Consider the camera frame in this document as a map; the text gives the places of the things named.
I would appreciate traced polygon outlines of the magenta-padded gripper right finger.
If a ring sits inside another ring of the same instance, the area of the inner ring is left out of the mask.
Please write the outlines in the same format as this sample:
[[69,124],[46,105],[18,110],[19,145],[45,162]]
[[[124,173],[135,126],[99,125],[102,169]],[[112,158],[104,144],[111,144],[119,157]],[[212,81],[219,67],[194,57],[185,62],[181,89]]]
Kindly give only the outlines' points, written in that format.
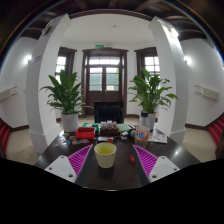
[[179,171],[179,168],[166,156],[157,157],[137,145],[134,145],[134,149],[150,183]]

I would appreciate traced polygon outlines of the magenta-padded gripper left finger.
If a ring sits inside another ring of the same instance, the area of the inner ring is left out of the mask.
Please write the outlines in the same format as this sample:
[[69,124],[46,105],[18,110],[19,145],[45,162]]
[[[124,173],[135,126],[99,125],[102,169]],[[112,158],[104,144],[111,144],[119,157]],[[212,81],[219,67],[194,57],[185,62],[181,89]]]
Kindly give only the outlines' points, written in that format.
[[88,145],[69,156],[61,155],[47,166],[45,171],[74,183],[82,171],[91,148],[92,145]]

